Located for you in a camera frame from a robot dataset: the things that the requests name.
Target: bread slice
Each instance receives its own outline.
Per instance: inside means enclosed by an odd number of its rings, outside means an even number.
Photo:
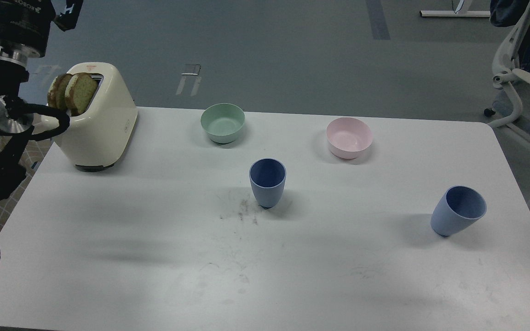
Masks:
[[[61,74],[54,78],[48,89],[48,95],[46,96],[49,107],[67,110],[65,90],[67,89],[67,84],[69,84],[71,77],[73,77],[71,74]]]
[[[65,90],[65,103],[71,116],[78,116],[87,110],[89,102],[97,90],[97,81],[90,74],[77,73],[71,77]]]

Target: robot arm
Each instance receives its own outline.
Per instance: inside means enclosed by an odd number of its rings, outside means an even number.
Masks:
[[[63,133],[69,117],[58,109],[24,102],[19,86],[27,82],[28,58],[46,54],[52,22],[63,31],[75,28],[83,0],[67,0],[56,15],[50,0],[0,0],[0,136],[11,136],[0,152],[0,200],[6,199],[25,178],[19,164],[29,140],[44,140]],[[59,127],[32,134],[35,113],[56,117]]]

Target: plastic cup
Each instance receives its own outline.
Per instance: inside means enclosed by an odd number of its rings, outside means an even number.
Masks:
[[[286,167],[275,159],[261,159],[248,171],[257,203],[263,208],[277,205],[286,184]]]
[[[486,201],[475,190],[465,186],[453,186],[443,195],[433,216],[431,228],[448,237],[474,224],[486,214]]]

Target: cream toaster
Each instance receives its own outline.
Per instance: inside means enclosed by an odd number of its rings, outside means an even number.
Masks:
[[[114,65],[80,63],[67,73],[89,73],[98,86],[86,111],[71,117],[69,128],[54,137],[53,141],[81,171],[95,172],[109,168],[126,149],[138,109]],[[42,116],[41,125],[50,130],[58,126],[58,121],[54,117]]]

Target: white desk leg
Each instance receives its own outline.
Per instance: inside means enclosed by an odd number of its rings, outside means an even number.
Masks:
[[[473,0],[459,0],[454,11],[421,11],[422,17],[490,17],[489,11],[469,11]]]

